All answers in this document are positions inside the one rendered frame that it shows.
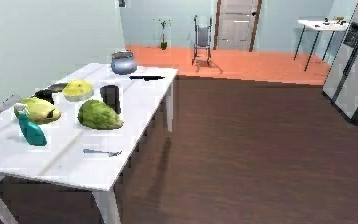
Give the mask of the teal spray bottle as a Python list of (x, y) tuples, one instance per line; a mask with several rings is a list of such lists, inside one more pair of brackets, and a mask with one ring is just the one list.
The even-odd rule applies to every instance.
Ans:
[(29, 119), (27, 105), (16, 103), (14, 109), (17, 111), (20, 130), (27, 143), (32, 146), (45, 146), (47, 144), (46, 137), (42, 129)]

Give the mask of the black knife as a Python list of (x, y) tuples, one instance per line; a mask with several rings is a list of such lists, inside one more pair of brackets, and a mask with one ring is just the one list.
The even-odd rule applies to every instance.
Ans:
[(164, 76), (129, 76), (131, 80), (144, 80), (144, 81), (151, 81), (151, 80), (160, 80), (164, 79)]

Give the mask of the black cup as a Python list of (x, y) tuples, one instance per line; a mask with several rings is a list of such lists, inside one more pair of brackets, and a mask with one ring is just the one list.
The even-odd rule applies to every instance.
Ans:
[(112, 108), (117, 114), (121, 113), (120, 91), (116, 85), (106, 85), (100, 88), (103, 102)]

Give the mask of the blue-grey kettle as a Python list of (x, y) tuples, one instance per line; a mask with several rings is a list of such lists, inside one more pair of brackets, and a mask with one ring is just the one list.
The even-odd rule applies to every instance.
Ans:
[(115, 74), (128, 75), (137, 70), (132, 51), (118, 51), (112, 54), (111, 69)]

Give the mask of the green house plant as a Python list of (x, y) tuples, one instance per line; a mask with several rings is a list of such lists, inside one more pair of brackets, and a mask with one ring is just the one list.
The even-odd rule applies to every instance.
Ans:
[(161, 37), (160, 48), (162, 50), (166, 50), (167, 46), (168, 46), (168, 42), (166, 40), (166, 28), (171, 26), (171, 20), (170, 19), (168, 19), (168, 20), (158, 19), (158, 22), (162, 28), (162, 37)]

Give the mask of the grey fork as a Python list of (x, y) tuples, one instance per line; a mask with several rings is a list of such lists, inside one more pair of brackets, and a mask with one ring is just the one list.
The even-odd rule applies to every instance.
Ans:
[(106, 154), (108, 157), (114, 157), (120, 155), (122, 151), (107, 152), (107, 151), (100, 151), (100, 150), (93, 150), (93, 149), (83, 149), (83, 153), (101, 153), (101, 154)]

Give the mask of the yellow bowl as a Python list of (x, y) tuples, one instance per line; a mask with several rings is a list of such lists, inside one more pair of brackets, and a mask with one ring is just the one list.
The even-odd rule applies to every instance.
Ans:
[(72, 80), (62, 90), (62, 94), (70, 102), (84, 101), (94, 95), (94, 88), (85, 80)]

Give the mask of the grey room door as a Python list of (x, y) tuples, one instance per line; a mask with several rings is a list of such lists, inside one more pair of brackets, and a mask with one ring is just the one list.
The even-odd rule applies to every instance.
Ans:
[(218, 0), (215, 49), (252, 51), (262, 0)]

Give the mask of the white dining table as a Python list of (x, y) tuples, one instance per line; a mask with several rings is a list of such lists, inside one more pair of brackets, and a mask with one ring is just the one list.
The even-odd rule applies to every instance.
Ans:
[[(124, 125), (115, 130), (88, 129), (77, 121), (81, 104), (69, 102), (58, 93), (54, 101), (62, 117), (42, 127), (48, 141), (44, 147), (31, 146), (25, 141), (11, 109), (0, 113), (0, 177), (17, 176), (89, 190), (104, 223), (121, 224), (113, 185), (161, 101), (166, 102), (167, 127), (172, 127), (173, 85), (177, 73), (173, 68), (140, 66), (136, 76), (165, 78), (131, 80), (114, 74), (108, 64), (99, 63), (90, 63), (71, 73), (63, 80), (84, 79), (92, 83), (97, 100), (101, 98), (102, 86), (117, 85)], [(83, 153), (83, 149), (122, 153), (108, 157), (101, 153)], [(1, 199), (0, 218), (4, 224), (17, 224)]]

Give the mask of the yellow-green squash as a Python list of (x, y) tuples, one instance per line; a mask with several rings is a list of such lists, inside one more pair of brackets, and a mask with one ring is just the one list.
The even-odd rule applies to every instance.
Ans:
[(38, 125), (54, 122), (61, 117), (61, 113), (55, 105), (37, 97), (22, 99), (16, 103), (14, 113), (16, 116), (24, 113), (31, 122)]

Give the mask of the white side table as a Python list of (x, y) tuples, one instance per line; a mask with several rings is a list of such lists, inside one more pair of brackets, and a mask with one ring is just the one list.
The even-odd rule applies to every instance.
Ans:
[(296, 47), (293, 59), (296, 59), (296, 57), (299, 54), (299, 48), (300, 48), (300, 45), (301, 45), (305, 30), (306, 29), (311, 29), (311, 30), (316, 32), (313, 44), (311, 46), (311, 49), (310, 49), (310, 52), (309, 52), (309, 55), (308, 55), (306, 65), (304, 67), (304, 70), (308, 69), (308, 66), (309, 66), (309, 63), (311, 61), (312, 55), (315, 52), (315, 49), (316, 49), (316, 46), (317, 46), (319, 36), (320, 36), (320, 34), (322, 32), (330, 32), (331, 33), (331, 36), (329, 38), (329, 41), (327, 43), (326, 49), (325, 49), (324, 54), (323, 54), (323, 59), (325, 59), (334, 35), (336, 33), (338, 33), (338, 32), (345, 32), (349, 27), (349, 24), (344, 20), (329, 20), (328, 18), (325, 18), (324, 20), (321, 20), (321, 21), (299, 19), (298, 24), (302, 25), (303, 28), (302, 28), (301, 34), (299, 36), (299, 40), (298, 40), (298, 43), (297, 43), (297, 47)]

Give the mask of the grey fridge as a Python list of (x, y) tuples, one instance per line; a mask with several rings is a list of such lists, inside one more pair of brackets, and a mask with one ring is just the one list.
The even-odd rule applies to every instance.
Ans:
[[(351, 23), (352, 22), (358, 23), (358, 3), (351, 18)], [(352, 52), (350, 47), (343, 44), (349, 27), (343, 37), (335, 60), (333, 61), (328, 76), (324, 82), (322, 95), (328, 99), (329, 103), (344, 117), (347, 122), (358, 126), (358, 56), (338, 98), (335, 101), (332, 100), (343, 75), (343, 69), (346, 66), (348, 58)]]

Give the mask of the grey metal-frame chair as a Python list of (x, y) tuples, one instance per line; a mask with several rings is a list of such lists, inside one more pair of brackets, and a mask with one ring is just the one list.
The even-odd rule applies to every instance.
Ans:
[(198, 23), (198, 16), (194, 16), (194, 30), (195, 41), (193, 45), (193, 58), (191, 63), (194, 64), (198, 57), (198, 50), (204, 49), (207, 51), (207, 65), (210, 65), (211, 56), (211, 34), (212, 34), (212, 19), (209, 19), (209, 24), (201, 26)]

